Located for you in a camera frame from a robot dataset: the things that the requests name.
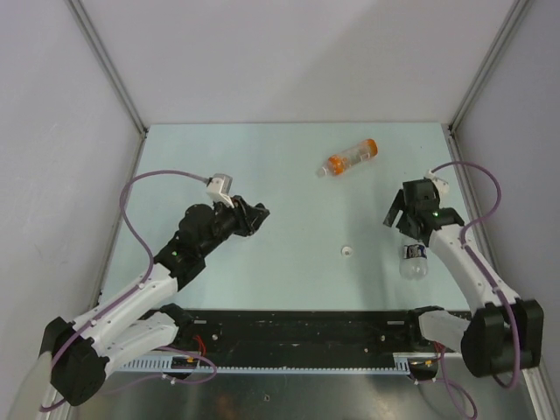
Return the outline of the blue label water bottle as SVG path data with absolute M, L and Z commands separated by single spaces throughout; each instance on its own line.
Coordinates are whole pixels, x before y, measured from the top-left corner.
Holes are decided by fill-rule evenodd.
M 417 240 L 404 237 L 399 271 L 407 280 L 421 280 L 428 274 L 427 248 Z

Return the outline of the orange label bottle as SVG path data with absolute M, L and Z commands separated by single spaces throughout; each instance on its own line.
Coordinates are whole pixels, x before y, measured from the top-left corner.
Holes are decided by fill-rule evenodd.
M 374 139 L 366 139 L 355 146 L 331 155 L 317 170 L 318 177 L 339 176 L 358 164 L 367 162 L 378 154 Z

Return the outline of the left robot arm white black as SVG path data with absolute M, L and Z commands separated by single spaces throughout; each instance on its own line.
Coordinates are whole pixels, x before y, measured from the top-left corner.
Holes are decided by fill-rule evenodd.
M 50 383 L 63 402 L 83 404 L 117 368 L 151 350 L 169 345 L 181 350 L 192 343 L 193 328 L 182 320 L 162 311 L 142 316 L 185 288 L 230 236 L 253 235 L 270 214 L 263 204 L 251 206 L 240 196 L 232 202 L 188 207 L 144 275 L 105 304 L 72 321 L 57 317 L 45 327 L 40 350 L 52 354 Z

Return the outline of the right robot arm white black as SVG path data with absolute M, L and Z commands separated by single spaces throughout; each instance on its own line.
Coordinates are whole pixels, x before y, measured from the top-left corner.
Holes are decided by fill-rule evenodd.
M 539 366 L 543 308 L 522 299 L 462 237 L 465 223 L 454 208 L 440 205 L 436 183 L 428 178 L 403 183 L 383 223 L 421 242 L 443 263 L 471 312 L 464 319 L 438 306 L 413 310 L 415 322 L 403 329 L 410 349 L 423 351 L 437 342 L 461 354 L 475 377 Z

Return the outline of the white bottle cap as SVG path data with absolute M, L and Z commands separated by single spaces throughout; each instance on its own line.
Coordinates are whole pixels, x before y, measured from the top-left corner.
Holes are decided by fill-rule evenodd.
M 351 256 L 353 252 L 354 250 L 350 246 L 343 246 L 340 251 L 343 256 Z

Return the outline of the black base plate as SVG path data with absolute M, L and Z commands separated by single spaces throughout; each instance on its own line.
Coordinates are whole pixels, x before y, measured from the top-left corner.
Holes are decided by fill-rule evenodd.
M 235 311 L 161 307 L 178 325 L 171 347 L 202 350 L 219 362 L 293 361 L 366 354 L 426 354 L 411 311 Z

